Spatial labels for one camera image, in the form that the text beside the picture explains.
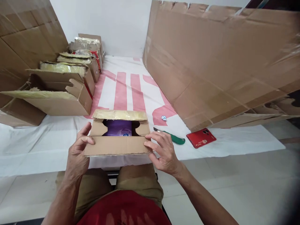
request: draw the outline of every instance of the hand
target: hand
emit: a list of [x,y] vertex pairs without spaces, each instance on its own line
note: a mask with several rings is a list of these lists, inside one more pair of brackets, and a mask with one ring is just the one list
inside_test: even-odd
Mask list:
[[90,158],[84,156],[84,149],[87,143],[94,145],[95,141],[91,136],[87,136],[92,128],[88,122],[77,134],[75,143],[69,148],[67,168],[65,178],[76,180],[88,170]]
[[174,146],[170,134],[155,131],[147,134],[145,138],[152,138],[159,144],[157,145],[151,141],[144,142],[145,146],[152,148],[152,150],[156,151],[160,155],[160,158],[157,158],[153,152],[149,154],[150,160],[158,170],[161,170],[172,176],[175,176],[182,171],[183,165],[175,155]]

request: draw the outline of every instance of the green knife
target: green knife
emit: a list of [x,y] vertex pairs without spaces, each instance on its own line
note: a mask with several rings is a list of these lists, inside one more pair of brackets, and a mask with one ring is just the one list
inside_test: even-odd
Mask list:
[[[165,132],[165,133],[168,133],[166,131],[161,131],[161,130],[158,130],[157,128],[153,127],[153,129],[157,132]],[[185,143],[185,139],[184,138],[179,138],[179,137],[176,137],[175,135],[173,134],[170,134],[171,135],[171,138],[172,138],[172,141],[176,144],[179,144],[179,145],[182,145]]]

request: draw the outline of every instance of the purple bottle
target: purple bottle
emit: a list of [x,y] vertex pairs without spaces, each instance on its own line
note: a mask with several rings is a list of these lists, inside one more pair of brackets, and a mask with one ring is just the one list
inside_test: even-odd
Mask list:
[[132,136],[131,121],[107,120],[107,132],[105,136]]

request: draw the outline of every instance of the red smartphone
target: red smartphone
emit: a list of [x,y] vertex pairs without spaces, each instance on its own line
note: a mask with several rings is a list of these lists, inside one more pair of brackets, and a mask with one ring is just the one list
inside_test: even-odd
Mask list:
[[216,140],[216,138],[207,128],[194,133],[190,133],[187,135],[187,138],[190,140],[194,148],[199,148]]

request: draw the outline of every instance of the white floor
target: white floor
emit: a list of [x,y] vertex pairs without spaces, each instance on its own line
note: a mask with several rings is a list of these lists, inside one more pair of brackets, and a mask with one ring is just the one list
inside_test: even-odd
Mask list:
[[[300,137],[300,130],[287,121],[265,127],[278,139]],[[184,163],[239,224],[275,224],[288,212],[289,196],[300,181],[300,145],[286,147]],[[157,173],[164,189],[163,205],[172,224],[202,224],[177,181],[168,174]],[[0,178],[0,224],[44,217],[56,192],[56,174]]]

